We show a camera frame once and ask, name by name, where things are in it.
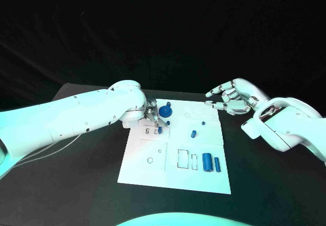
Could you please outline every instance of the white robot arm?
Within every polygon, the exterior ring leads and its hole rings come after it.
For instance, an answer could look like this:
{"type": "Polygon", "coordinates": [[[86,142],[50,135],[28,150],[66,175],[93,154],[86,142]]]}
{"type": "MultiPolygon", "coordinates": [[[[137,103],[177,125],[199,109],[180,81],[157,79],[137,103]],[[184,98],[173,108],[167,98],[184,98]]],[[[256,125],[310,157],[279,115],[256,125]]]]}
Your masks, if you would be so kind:
{"type": "Polygon", "coordinates": [[[302,101],[291,97],[269,99],[259,88],[240,78],[213,88],[206,97],[220,92],[223,103],[206,101],[204,105],[230,115],[243,114],[252,108],[253,117],[240,125],[252,139],[261,136],[281,152],[302,144],[326,162],[326,119],[302,101]]]}
{"type": "Polygon", "coordinates": [[[40,147],[122,121],[124,128],[157,117],[154,99],[145,99],[135,81],[77,94],[41,105],[0,113],[0,178],[21,158],[40,147]]]}

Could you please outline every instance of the robotic hand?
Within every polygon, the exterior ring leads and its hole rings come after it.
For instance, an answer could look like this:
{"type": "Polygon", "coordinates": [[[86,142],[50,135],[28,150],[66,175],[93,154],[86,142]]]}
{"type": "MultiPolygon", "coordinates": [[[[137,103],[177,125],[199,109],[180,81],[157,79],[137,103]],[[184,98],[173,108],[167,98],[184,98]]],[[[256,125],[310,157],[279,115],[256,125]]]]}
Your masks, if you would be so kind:
{"type": "Polygon", "coordinates": [[[261,136],[281,152],[302,144],[326,162],[326,119],[302,101],[291,97],[269,99],[261,89],[240,78],[213,88],[206,97],[220,92],[223,103],[206,101],[204,105],[230,115],[243,114],[252,108],[253,117],[240,125],[252,139],[261,136]]]}
{"type": "Polygon", "coordinates": [[[124,128],[158,119],[154,99],[145,99],[135,81],[77,94],[41,105],[0,112],[0,178],[40,147],[122,121],[124,128]]]}

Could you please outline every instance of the white paper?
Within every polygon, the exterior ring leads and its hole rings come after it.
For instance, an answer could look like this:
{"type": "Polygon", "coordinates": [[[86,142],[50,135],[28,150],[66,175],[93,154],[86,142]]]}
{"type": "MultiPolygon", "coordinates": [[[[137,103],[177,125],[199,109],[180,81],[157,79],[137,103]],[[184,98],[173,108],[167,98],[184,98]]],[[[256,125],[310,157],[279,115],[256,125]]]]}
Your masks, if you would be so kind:
{"type": "Polygon", "coordinates": [[[170,121],[163,133],[154,134],[157,128],[147,120],[139,120],[138,126],[129,129],[118,183],[230,194],[217,110],[203,102],[161,99],[157,107],[167,101],[173,114],[160,117],[164,122],[170,121]],[[178,150],[187,151],[187,168],[177,167],[178,150]],[[214,165],[212,172],[203,171],[203,153],[210,153],[212,160],[219,158],[220,172],[214,165]],[[191,155],[196,155],[197,170],[193,170],[191,155]]]}

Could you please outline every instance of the black curtain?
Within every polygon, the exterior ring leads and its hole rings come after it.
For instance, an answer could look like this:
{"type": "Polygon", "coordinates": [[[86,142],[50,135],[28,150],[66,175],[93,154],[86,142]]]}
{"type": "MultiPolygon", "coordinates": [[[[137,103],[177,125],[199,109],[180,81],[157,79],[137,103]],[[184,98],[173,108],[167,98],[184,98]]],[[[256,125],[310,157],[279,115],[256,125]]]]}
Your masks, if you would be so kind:
{"type": "Polygon", "coordinates": [[[206,93],[240,77],[326,114],[323,4],[112,2],[1,8],[1,110],[50,101],[66,82],[206,93]]]}

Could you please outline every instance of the table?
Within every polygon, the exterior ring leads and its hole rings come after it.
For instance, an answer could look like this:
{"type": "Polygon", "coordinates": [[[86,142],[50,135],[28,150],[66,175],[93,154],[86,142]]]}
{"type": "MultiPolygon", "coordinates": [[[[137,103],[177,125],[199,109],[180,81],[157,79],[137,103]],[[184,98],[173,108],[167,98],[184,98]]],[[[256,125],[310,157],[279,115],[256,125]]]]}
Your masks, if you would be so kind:
{"type": "MultiPolygon", "coordinates": [[[[105,88],[67,83],[53,100],[105,88]]],[[[207,100],[194,93],[144,93],[161,99],[207,100]]],[[[163,212],[206,214],[255,226],[324,225],[324,164],[301,145],[282,153],[261,137],[252,140],[240,130],[251,116],[219,111],[232,195],[118,184],[128,138],[118,121],[10,171],[0,180],[0,225],[109,226],[163,212]]]]}

